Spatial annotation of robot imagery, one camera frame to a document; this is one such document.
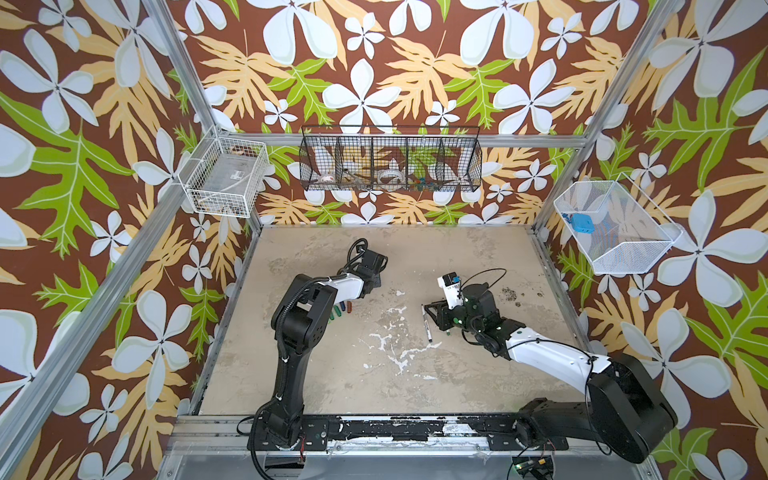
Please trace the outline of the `blue capped marker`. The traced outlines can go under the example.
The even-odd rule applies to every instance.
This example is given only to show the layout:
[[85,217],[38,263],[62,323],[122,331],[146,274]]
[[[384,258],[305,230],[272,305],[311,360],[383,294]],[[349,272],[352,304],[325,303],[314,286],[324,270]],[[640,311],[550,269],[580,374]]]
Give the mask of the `blue capped marker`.
[[421,313],[422,313],[422,318],[423,318],[423,323],[424,323],[424,327],[425,327],[425,333],[426,333],[427,341],[428,341],[428,343],[431,344],[433,342],[433,337],[432,337],[432,334],[431,334],[430,324],[429,324],[430,317],[429,317],[429,315],[426,312],[425,305],[423,305],[423,304],[421,305]]

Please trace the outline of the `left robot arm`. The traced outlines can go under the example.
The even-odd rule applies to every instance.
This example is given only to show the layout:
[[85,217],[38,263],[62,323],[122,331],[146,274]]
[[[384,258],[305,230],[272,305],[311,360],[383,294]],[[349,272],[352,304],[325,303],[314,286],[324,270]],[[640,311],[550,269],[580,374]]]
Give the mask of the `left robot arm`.
[[311,352],[323,338],[335,308],[381,286],[387,262],[387,256],[359,238],[336,274],[294,277],[272,316],[278,349],[275,386],[270,400],[254,414],[249,449],[290,448],[299,441]]

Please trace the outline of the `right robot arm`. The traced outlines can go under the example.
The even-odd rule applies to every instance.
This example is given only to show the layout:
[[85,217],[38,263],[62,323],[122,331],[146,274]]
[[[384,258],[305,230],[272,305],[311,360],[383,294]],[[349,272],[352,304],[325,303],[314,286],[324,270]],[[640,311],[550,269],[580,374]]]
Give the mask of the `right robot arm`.
[[471,345],[534,367],[583,395],[581,402],[529,402],[517,414],[525,444],[552,437],[592,440],[640,464],[676,426],[673,407],[636,357],[588,353],[506,318],[488,283],[464,285],[454,273],[437,282],[444,297],[424,312],[439,330],[457,328]]

